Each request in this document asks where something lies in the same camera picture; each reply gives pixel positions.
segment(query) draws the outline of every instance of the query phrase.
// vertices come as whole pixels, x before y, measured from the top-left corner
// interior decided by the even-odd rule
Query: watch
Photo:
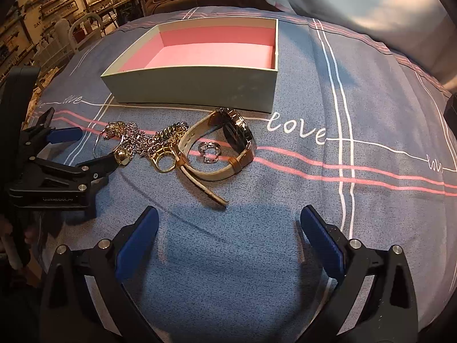
[[[215,172],[196,170],[191,166],[187,158],[190,149],[198,139],[220,128],[223,128],[224,135],[232,148],[239,153],[238,157],[229,157],[229,164]],[[256,149],[257,145],[255,144],[254,136],[246,121],[233,108],[219,108],[212,112],[187,130],[179,144],[174,146],[177,166],[180,167],[181,171],[192,183],[223,206],[227,206],[228,201],[216,195],[199,180],[208,182],[221,181],[238,174],[254,159]]]

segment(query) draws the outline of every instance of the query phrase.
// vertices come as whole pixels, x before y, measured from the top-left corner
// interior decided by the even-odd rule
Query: watch face
[[[223,132],[230,146],[236,152],[241,153],[248,142],[251,142],[253,150],[255,150],[254,137],[243,117],[231,108],[223,108],[221,111],[228,117],[228,122],[223,126]]]

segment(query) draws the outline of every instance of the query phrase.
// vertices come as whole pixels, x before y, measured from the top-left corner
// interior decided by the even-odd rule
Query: open box
[[[119,103],[174,103],[271,112],[278,21],[186,19],[151,28],[101,75]]]

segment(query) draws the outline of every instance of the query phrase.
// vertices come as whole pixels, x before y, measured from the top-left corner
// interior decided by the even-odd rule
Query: bed
[[[129,22],[76,54],[46,88],[34,116],[52,106],[53,126],[84,131],[79,142],[48,150],[49,158],[67,165],[91,159],[109,121],[157,131],[205,117],[212,109],[117,104],[100,75],[154,25],[211,16],[279,20],[273,112],[241,111],[257,141],[255,160],[209,184],[229,206],[221,210],[181,172],[159,174],[135,158],[98,193],[96,219],[62,213],[60,232],[47,239],[44,267],[59,244],[92,247],[152,205],[158,235],[125,287],[164,341],[294,342],[335,286],[298,223],[303,206],[312,204],[347,238],[372,248],[403,247],[420,328],[429,324],[456,287],[457,142],[442,117],[450,94],[366,35],[235,7],[194,7]],[[225,141],[220,131],[207,138]],[[105,142],[97,150],[114,146]],[[209,169],[195,155],[191,162]],[[115,330],[89,283],[105,326]],[[369,287],[367,279],[345,329],[354,325]]]

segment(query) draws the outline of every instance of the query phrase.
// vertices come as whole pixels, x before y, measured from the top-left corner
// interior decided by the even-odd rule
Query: brown leather strap
[[[200,181],[221,181],[227,179],[232,175],[238,174],[246,165],[248,165],[253,159],[254,154],[250,149],[244,150],[237,158],[229,157],[229,164],[222,169],[216,170],[215,172],[205,172],[194,169],[187,155],[193,144],[200,139],[203,135],[206,135],[208,131],[216,128],[221,128],[226,122],[227,118],[223,116],[220,111],[214,111],[204,119],[197,122],[194,126],[189,128],[188,131],[181,138],[178,146],[174,147],[174,152],[177,160],[177,166],[180,167],[181,171],[194,183],[198,188],[204,191],[209,197],[218,202],[219,204],[226,206],[228,202],[216,195],[209,188],[205,187]]]
[[[228,162],[233,167],[233,170],[234,170],[235,174],[238,174],[243,169],[241,164],[234,157],[229,157]]]

